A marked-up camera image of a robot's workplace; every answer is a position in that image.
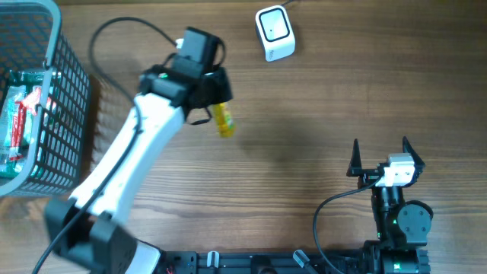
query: white device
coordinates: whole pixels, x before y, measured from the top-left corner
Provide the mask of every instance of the white device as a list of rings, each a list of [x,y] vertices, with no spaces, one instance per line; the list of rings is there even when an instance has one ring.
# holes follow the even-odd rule
[[[294,52],[296,40],[283,6],[275,5],[258,11],[256,32],[267,62],[290,56]]]

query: brown tabletop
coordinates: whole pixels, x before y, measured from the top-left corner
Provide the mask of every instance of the brown tabletop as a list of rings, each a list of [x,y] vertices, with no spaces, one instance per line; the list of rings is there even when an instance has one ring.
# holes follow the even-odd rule
[[[235,137],[214,123],[184,126],[156,161],[126,224],[164,250],[314,251],[312,214],[353,190],[352,143],[364,167],[401,152],[407,135],[427,164],[407,199],[435,212],[428,236],[434,273],[487,267],[487,7],[449,1],[307,1],[287,7],[295,53],[268,63],[254,16],[276,2],[61,7],[63,31],[91,71],[87,47],[114,17],[144,18],[180,38],[186,26],[220,36],[231,78]],[[114,25],[97,58],[134,94],[138,75],[174,49],[135,23]],[[101,85],[85,169],[92,170],[129,105]],[[375,239],[370,192],[332,202],[322,245]],[[0,272],[26,273],[48,244],[46,199],[0,199]],[[50,257],[44,272],[86,272]]]

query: wood grain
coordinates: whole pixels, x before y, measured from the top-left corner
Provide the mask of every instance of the wood grain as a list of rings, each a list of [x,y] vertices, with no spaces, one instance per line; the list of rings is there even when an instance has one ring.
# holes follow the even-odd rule
[[[257,10],[274,2],[62,7],[63,30],[90,71],[97,26],[134,16],[174,38],[186,26],[219,35],[235,99],[232,139],[214,125],[184,126],[137,195],[127,228],[165,250],[314,250],[312,214],[356,187],[345,176],[353,139],[365,167],[401,149],[407,135],[427,164],[405,191],[435,211],[428,250],[434,273],[487,267],[486,5],[450,1],[302,1],[288,14],[293,56],[267,63]],[[137,24],[107,30],[97,58],[134,93],[137,76],[173,50]],[[129,105],[102,85],[93,169]],[[46,199],[0,200],[1,273],[29,272],[47,245]],[[333,202],[319,221],[326,247],[374,239],[370,193]],[[84,272],[54,256],[48,273]]]

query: yellow object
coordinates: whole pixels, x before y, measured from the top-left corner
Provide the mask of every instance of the yellow object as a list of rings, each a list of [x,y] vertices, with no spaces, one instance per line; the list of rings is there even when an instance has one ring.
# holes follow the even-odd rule
[[[234,135],[235,124],[231,118],[230,110],[227,103],[213,105],[216,125],[220,132],[220,137],[229,138]]]

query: basket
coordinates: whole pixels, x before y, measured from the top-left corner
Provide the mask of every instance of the basket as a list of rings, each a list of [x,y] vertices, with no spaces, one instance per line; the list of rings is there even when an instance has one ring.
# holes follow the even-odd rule
[[[10,71],[29,69],[44,72],[40,102],[24,168],[14,179],[0,178],[0,196],[59,195],[79,184],[91,95],[88,75],[62,34],[57,5],[0,0],[2,104]]]

